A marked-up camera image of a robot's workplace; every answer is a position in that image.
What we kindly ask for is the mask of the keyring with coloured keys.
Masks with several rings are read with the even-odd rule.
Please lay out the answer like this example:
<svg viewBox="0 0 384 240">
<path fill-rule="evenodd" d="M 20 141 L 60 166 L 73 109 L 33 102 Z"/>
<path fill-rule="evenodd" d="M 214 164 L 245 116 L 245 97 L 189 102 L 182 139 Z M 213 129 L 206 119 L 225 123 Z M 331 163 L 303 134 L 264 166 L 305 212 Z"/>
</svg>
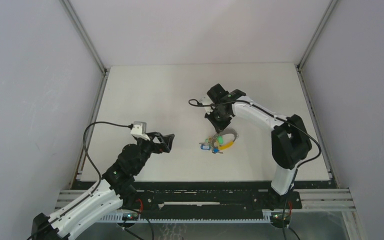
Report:
<svg viewBox="0 0 384 240">
<path fill-rule="evenodd" d="M 225 150 L 235 144 L 238 138 L 239 134 L 235 129 L 226 128 L 219 133 L 207 137 L 203 142 L 199 143 L 199 148 L 212 154 L 223 154 Z"/>
</svg>

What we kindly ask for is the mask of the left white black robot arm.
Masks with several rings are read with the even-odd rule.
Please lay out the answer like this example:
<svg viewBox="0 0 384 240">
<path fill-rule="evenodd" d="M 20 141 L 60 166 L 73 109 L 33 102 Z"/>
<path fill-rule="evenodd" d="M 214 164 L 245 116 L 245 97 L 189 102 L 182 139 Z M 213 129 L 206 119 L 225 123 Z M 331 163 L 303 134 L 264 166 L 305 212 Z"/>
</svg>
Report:
<svg viewBox="0 0 384 240">
<path fill-rule="evenodd" d="M 116 161 L 87 191 L 59 210 L 38 214 L 32 221 L 30 240 L 75 240 L 105 215 L 136 203 L 135 176 L 152 154 L 169 153 L 175 134 L 148 133 L 125 145 Z"/>
</svg>

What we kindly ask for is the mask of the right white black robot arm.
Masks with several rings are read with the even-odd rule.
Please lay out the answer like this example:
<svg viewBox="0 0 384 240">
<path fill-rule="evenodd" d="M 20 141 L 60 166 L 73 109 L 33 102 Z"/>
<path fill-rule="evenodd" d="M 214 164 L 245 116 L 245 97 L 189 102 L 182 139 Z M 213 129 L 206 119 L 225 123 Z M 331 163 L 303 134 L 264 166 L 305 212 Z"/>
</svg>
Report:
<svg viewBox="0 0 384 240">
<path fill-rule="evenodd" d="M 228 128 L 234 117 L 270 130 L 271 155 L 277 166 L 269 203 L 275 208 L 287 204 L 298 163 L 312 149 L 302 118 L 296 114 L 278 114 L 256 103 L 245 92 L 239 89 L 228 92 L 220 84 L 211 87 L 206 96 L 198 100 L 198 105 L 204 107 L 204 117 L 218 134 Z"/>
</svg>

